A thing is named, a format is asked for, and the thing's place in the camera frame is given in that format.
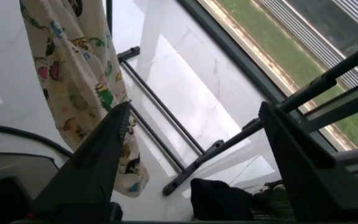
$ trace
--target cartoon print cloth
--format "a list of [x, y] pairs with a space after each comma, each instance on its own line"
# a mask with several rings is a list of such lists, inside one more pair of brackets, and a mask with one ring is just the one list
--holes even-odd
[[[75, 151], [107, 112], [127, 101], [103, 0], [20, 0], [35, 69], [55, 125]], [[130, 125], [114, 189], [138, 196], [149, 175]]]

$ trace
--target black cable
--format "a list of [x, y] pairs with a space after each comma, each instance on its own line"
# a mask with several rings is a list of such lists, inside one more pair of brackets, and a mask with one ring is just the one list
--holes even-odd
[[62, 153], [64, 156], [67, 156], [69, 158], [73, 157], [73, 153], [70, 152], [69, 150], [65, 149], [64, 147], [55, 143], [54, 141], [47, 139], [47, 138], [45, 138], [41, 135], [38, 135], [38, 134], [30, 133], [28, 131], [23, 131], [20, 129], [11, 128], [11, 127], [7, 127], [7, 126], [1, 126], [1, 125], [0, 125], [0, 133], [11, 134], [11, 135], [19, 136], [22, 138], [31, 139], [31, 140], [40, 142], [46, 146], [56, 149], [56, 151]]

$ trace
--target white tile floor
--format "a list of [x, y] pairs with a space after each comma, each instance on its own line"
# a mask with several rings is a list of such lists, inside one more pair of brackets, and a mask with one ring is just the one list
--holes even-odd
[[[263, 96], [175, 0], [113, 3], [117, 51], [141, 47], [142, 53], [129, 63], [204, 148], [217, 139], [228, 140], [257, 116]], [[20, 10], [11, 10], [15, 8], [19, 8], [17, 1], [0, 0], [0, 27], [8, 27], [0, 29], [0, 124], [41, 134], [67, 147], [53, 125], [39, 88]], [[185, 165], [196, 159], [191, 146], [137, 88], [130, 75], [124, 72], [124, 78], [134, 106], [169, 148]], [[137, 135], [150, 182], [138, 198], [113, 194], [112, 199], [124, 210], [124, 219], [191, 219], [189, 182], [163, 197], [163, 187], [177, 173], [140, 127]], [[50, 156], [58, 166], [64, 161], [43, 145], [3, 134], [0, 151]], [[209, 161], [194, 176], [223, 180], [236, 187], [279, 178], [263, 131]]]

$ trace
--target black cloth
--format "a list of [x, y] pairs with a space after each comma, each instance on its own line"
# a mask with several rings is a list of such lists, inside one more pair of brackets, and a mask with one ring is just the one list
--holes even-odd
[[190, 186], [194, 216], [199, 220], [253, 220], [252, 209], [269, 210], [263, 200], [222, 181], [193, 179]]

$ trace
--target glass pane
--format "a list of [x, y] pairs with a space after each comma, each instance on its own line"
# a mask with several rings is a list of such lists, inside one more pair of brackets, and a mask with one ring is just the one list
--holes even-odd
[[[338, 1], [199, 0], [288, 95], [358, 50], [357, 13]], [[300, 109], [358, 85], [358, 69]]]
[[320, 131], [339, 151], [358, 148], [358, 113], [326, 126]]

